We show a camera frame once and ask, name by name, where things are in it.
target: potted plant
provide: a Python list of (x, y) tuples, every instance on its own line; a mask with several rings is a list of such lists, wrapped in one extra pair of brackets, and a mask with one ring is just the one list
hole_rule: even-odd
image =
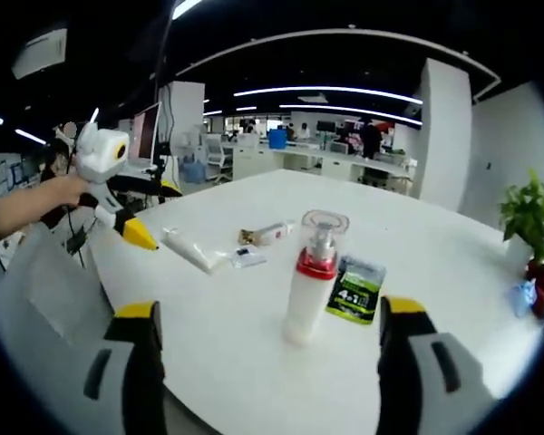
[(534, 170), (529, 174), (529, 184), (509, 187), (506, 201), (500, 204), (504, 241), (510, 240), (508, 259), (520, 271), (532, 256), (537, 263), (544, 263), (544, 183)]

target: round table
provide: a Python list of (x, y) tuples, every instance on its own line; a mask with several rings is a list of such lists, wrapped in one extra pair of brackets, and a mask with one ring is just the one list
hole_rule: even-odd
[[(449, 212), (376, 188), (280, 170), (210, 188), (145, 210), (157, 239), (177, 227), (206, 249), (229, 252), (241, 228), (258, 229), (310, 209), (347, 215), (341, 253), (387, 268), (382, 295), (422, 303), (439, 332), (452, 333), (481, 362), (503, 396), (539, 339), (505, 294), (517, 277), (504, 264), (502, 234)], [(314, 341), (286, 343), (281, 323), (298, 233), (264, 249), (267, 262), (223, 266), (213, 275), (164, 245), (129, 246), (114, 231), (90, 248), (115, 309), (160, 301), (165, 384), (224, 435), (366, 434), (377, 427), (379, 311), (370, 326), (324, 313)]]

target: green snack package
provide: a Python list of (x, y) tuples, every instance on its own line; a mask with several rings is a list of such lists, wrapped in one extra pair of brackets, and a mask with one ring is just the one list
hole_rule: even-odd
[(371, 324), (385, 273), (384, 267), (343, 256), (326, 311), (357, 324)]

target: green leaves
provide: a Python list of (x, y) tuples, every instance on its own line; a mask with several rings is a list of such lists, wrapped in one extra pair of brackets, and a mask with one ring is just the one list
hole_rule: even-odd
[(506, 201), (500, 204), (500, 224), (504, 241), (518, 234), (532, 247), (534, 258), (544, 261), (544, 183), (534, 170), (529, 175), (528, 185), (506, 189)]

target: black ceiling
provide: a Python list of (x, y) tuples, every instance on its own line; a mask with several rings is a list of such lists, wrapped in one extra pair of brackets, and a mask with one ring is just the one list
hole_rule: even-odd
[[(257, 45), (205, 63), (176, 77), (214, 53), (252, 39), (290, 32), (349, 28), (416, 36), (468, 55), (501, 76), (503, 92), (532, 78), (528, 11), (499, 9), (488, 1), (393, 0), (204, 0), (169, 28), (160, 83), (206, 83), (206, 110), (233, 111), (257, 105), (273, 111), (279, 103), (302, 103), (297, 95), (233, 92), (282, 85), (341, 85), (411, 96), (427, 57), (459, 66), (471, 75), (473, 92), (491, 78), (452, 56), (387, 38), (320, 35)], [(0, 5), (0, 114), (12, 125), (46, 134), (57, 122), (84, 120), (94, 107), (113, 121), (153, 99), (163, 35), (172, 2), (84, 0), (55, 4), (38, 0)], [(10, 66), (22, 44), (46, 28), (69, 29), (67, 62), (16, 81)], [(403, 115), (406, 103), (342, 93), (325, 93), (333, 105)]]

